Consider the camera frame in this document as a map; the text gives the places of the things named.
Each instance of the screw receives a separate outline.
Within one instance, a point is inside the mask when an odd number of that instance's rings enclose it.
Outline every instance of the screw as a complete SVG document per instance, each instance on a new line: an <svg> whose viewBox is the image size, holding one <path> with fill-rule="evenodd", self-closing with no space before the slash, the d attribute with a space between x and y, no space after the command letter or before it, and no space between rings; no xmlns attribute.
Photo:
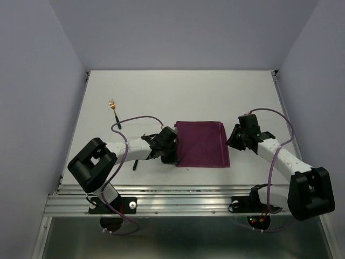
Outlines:
<svg viewBox="0 0 345 259"><path fill-rule="evenodd" d="M233 206L234 208L238 208L238 207L239 207L239 202L238 202L238 200L234 200L234 201L232 202L232 206Z"/></svg>
<svg viewBox="0 0 345 259"><path fill-rule="evenodd" d="M129 203L129 207L130 207L130 209L135 209L136 208L136 203L134 201L131 201Z"/></svg>

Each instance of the white wall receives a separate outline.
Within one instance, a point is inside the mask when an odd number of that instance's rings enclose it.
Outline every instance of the white wall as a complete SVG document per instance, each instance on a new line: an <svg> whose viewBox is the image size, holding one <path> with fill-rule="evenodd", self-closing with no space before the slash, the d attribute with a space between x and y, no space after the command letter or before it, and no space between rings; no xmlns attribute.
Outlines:
<svg viewBox="0 0 345 259"><path fill-rule="evenodd" d="M332 179L330 214L345 249L345 1L320 0L278 73L306 162Z"/></svg>
<svg viewBox="0 0 345 259"><path fill-rule="evenodd" d="M87 70L278 69L317 0L50 0Z"/></svg>
<svg viewBox="0 0 345 259"><path fill-rule="evenodd" d="M31 258L85 70L47 0L0 4L0 258Z"/></svg>

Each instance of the purple towel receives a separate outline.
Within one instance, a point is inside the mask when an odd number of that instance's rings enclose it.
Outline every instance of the purple towel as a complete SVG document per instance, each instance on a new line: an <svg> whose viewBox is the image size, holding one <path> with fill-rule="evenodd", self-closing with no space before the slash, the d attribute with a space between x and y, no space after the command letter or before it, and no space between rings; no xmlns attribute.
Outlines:
<svg viewBox="0 0 345 259"><path fill-rule="evenodd" d="M230 167L224 126L219 121L178 121L178 167Z"/></svg>

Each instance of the gold fork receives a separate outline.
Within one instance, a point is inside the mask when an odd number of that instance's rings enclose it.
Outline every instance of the gold fork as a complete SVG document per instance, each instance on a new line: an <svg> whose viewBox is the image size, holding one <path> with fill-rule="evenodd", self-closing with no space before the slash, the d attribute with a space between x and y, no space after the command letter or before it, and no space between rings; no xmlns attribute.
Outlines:
<svg viewBox="0 0 345 259"><path fill-rule="evenodd" d="M115 102L114 102L113 99L110 99L110 100L109 100L109 105L110 105L110 108L113 109L113 111L114 111L115 119L116 119L116 122L118 123L118 128L119 128L119 130L120 130L120 129L122 129L122 127L121 127L121 124L120 124L118 115L116 114L116 111L115 111L116 105L115 105Z"/></svg>

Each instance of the white table surface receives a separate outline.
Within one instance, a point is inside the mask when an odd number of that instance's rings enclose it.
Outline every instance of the white table surface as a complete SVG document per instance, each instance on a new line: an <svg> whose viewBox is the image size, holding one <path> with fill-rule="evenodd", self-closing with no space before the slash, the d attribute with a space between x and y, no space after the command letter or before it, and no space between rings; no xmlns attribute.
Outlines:
<svg viewBox="0 0 345 259"><path fill-rule="evenodd" d="M282 112L270 71L92 71L82 102L67 162L92 138L122 141L110 130L115 122L108 100L114 99L120 120L153 115L165 125L182 121L221 121L227 137L238 117L252 108L267 107ZM289 138L283 118L271 112L256 112L262 131L280 142ZM158 133L159 124L140 119L122 124L127 138ZM294 153L293 146L286 148ZM252 151L229 148L230 168L178 168L160 159L126 163L113 185L255 185L267 182L270 164ZM62 185L77 185L65 166ZM278 171L273 183L287 184Z"/></svg>

